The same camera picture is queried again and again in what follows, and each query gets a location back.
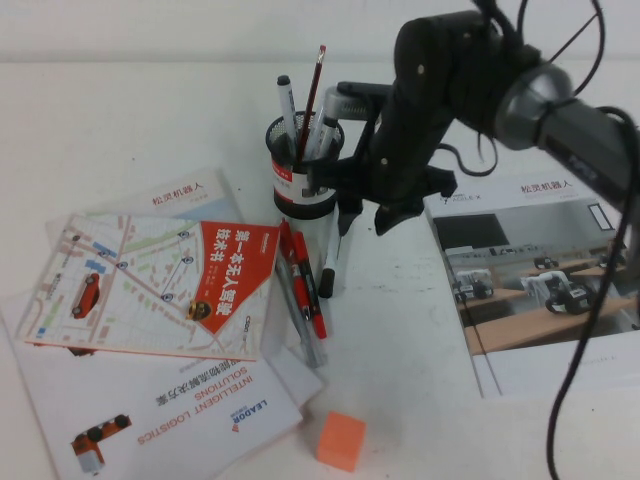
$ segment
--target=red pencil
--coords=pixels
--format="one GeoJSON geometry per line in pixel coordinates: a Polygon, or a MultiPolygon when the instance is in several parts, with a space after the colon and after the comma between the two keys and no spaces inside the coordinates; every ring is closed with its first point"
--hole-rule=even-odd
{"type": "Polygon", "coordinates": [[[316,99],[316,91],[318,90],[318,83],[320,82],[320,73],[322,72],[322,61],[324,60],[324,54],[327,51],[327,47],[320,45],[318,51],[318,60],[316,61],[316,68],[313,71],[313,80],[311,80],[311,89],[309,90],[309,98],[307,99],[307,109],[304,111],[304,120],[302,122],[302,133],[300,134],[300,144],[298,146],[298,162],[302,161],[304,154],[304,147],[307,144],[309,138],[309,123],[311,122],[311,112],[313,111],[313,102],[316,99]]]}

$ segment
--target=orange cube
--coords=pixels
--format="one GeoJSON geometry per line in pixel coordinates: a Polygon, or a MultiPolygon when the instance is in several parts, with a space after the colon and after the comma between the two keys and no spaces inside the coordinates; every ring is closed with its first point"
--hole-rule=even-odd
{"type": "Polygon", "coordinates": [[[358,463],[366,430],[367,424],[361,420],[329,412],[316,458],[332,467],[353,472],[358,463]]]}

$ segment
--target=pen holder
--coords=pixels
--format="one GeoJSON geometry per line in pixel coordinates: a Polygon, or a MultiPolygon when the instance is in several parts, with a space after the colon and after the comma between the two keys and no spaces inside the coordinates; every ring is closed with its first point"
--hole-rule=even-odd
{"type": "MultiPolygon", "coordinates": [[[[296,127],[302,129],[304,112],[296,112],[296,127]]],[[[335,190],[320,188],[313,192],[309,188],[307,166],[309,162],[296,162],[291,157],[287,143],[284,120],[282,117],[274,121],[267,129],[267,148],[271,152],[273,167],[273,201],[285,215],[299,220],[313,220],[324,217],[333,212],[336,203],[335,190]]],[[[340,150],[344,145],[344,130],[338,124],[325,159],[338,160],[340,150]]]]}

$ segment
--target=photo of robot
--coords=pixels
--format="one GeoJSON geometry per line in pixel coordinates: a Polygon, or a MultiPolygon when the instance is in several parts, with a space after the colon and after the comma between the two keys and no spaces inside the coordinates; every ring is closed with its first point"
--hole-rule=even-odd
{"type": "MultiPolygon", "coordinates": [[[[472,355],[577,340],[615,228],[593,199],[434,219],[472,355]]],[[[594,336],[640,329],[626,251],[594,336]]]]}
{"type": "Polygon", "coordinates": [[[80,462],[82,471],[94,476],[98,475],[105,466],[98,444],[130,426],[129,416],[121,414],[80,433],[71,443],[71,447],[80,462]]]}

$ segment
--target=pen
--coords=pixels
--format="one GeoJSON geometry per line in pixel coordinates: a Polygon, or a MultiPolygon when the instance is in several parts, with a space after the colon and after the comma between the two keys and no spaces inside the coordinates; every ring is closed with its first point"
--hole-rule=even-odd
{"type": "Polygon", "coordinates": [[[342,243],[342,237],[338,230],[339,216],[340,210],[336,204],[336,208],[333,211],[333,217],[331,218],[329,242],[327,244],[327,256],[324,259],[324,266],[322,267],[322,275],[320,277],[320,288],[318,289],[318,295],[322,298],[331,298],[333,295],[333,283],[336,278],[338,255],[340,255],[340,244],[342,243]]]}
{"type": "Polygon", "coordinates": [[[296,107],[293,102],[291,80],[287,75],[280,75],[278,77],[278,95],[280,97],[284,129],[287,133],[289,152],[292,158],[296,158],[296,107]]]}
{"type": "Polygon", "coordinates": [[[305,357],[307,358],[307,365],[311,368],[317,368],[320,366],[320,363],[313,348],[311,335],[309,334],[306,322],[304,321],[304,318],[302,318],[302,314],[296,305],[296,299],[293,295],[292,282],[289,275],[289,269],[287,268],[287,263],[281,258],[276,260],[276,273],[282,284],[282,291],[289,309],[289,315],[291,315],[291,320],[293,321],[293,326],[296,328],[298,335],[300,335],[300,342],[302,343],[302,349],[305,353],[305,357]]]}
{"type": "Polygon", "coordinates": [[[309,306],[309,294],[307,293],[307,287],[305,286],[304,279],[300,273],[300,266],[296,262],[295,246],[293,243],[293,235],[291,234],[291,227],[289,226],[289,222],[284,218],[280,223],[280,237],[280,251],[291,269],[291,276],[293,277],[293,293],[295,294],[298,308],[302,312],[303,317],[307,321],[310,321],[311,308],[309,306]]]}
{"type": "Polygon", "coordinates": [[[318,135],[318,140],[312,153],[312,160],[318,160],[327,156],[337,127],[338,120],[335,118],[326,116],[322,118],[322,125],[319,126],[320,134],[318,135]]]}
{"type": "Polygon", "coordinates": [[[304,155],[302,155],[302,161],[308,162],[309,160],[315,160],[317,157],[317,150],[320,146],[320,135],[322,134],[322,125],[324,124],[324,107],[320,107],[320,111],[313,117],[313,124],[311,125],[311,132],[309,133],[309,140],[304,147],[304,155]]]}
{"type": "Polygon", "coordinates": [[[300,145],[298,148],[298,161],[302,160],[304,154],[304,148],[309,138],[309,122],[311,121],[311,112],[313,111],[313,102],[316,98],[316,91],[318,90],[318,83],[320,82],[320,73],[322,72],[322,62],[324,60],[324,54],[327,47],[320,45],[318,51],[318,59],[316,60],[316,67],[313,71],[313,79],[311,80],[311,89],[309,90],[309,98],[307,98],[307,108],[304,111],[304,121],[302,122],[302,133],[300,134],[300,145]]]}
{"type": "Polygon", "coordinates": [[[327,329],[324,325],[324,317],[320,310],[320,300],[318,299],[318,291],[316,283],[313,280],[311,264],[309,263],[309,252],[304,241],[302,232],[296,232],[293,236],[293,249],[296,254],[296,260],[300,265],[300,273],[305,282],[307,293],[309,294],[309,304],[311,306],[311,315],[313,318],[313,328],[318,338],[327,338],[327,329]]]}

